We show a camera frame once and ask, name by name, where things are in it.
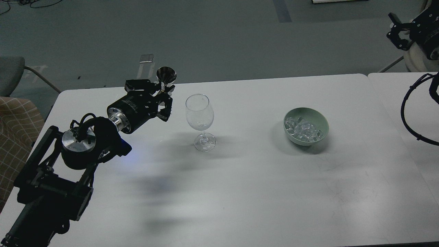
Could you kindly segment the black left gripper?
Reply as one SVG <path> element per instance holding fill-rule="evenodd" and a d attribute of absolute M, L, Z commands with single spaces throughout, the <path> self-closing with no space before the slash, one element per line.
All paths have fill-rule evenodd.
<path fill-rule="evenodd" d="M 107 107 L 108 119 L 113 121 L 118 131 L 133 133 L 156 117 L 164 122 L 169 120 L 175 85 L 159 86 L 158 92 L 158 82 L 149 79 L 126 80 L 127 94 Z"/>

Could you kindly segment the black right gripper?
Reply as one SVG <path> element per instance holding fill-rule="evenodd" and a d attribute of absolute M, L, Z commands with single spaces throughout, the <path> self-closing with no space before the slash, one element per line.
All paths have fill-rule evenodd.
<path fill-rule="evenodd" d="M 392 12 L 388 14 L 392 24 L 386 37 L 397 48 L 408 51 L 413 41 L 429 60 L 438 60 L 439 47 L 439 10 L 438 6 L 429 6 L 412 23 L 402 23 Z M 402 39 L 399 31 L 410 31 L 412 40 Z"/>

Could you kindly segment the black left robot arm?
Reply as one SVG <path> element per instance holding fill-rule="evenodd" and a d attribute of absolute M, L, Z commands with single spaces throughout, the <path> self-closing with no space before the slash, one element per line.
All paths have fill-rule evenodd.
<path fill-rule="evenodd" d="M 107 117 L 85 114 L 67 131 L 48 128 L 14 181 L 23 210 L 1 240 L 2 247 L 48 247 L 80 220 L 94 192 L 99 164 L 127 156 L 131 134 L 148 120 L 168 121 L 175 77 L 127 80 L 127 94 L 107 107 Z"/>

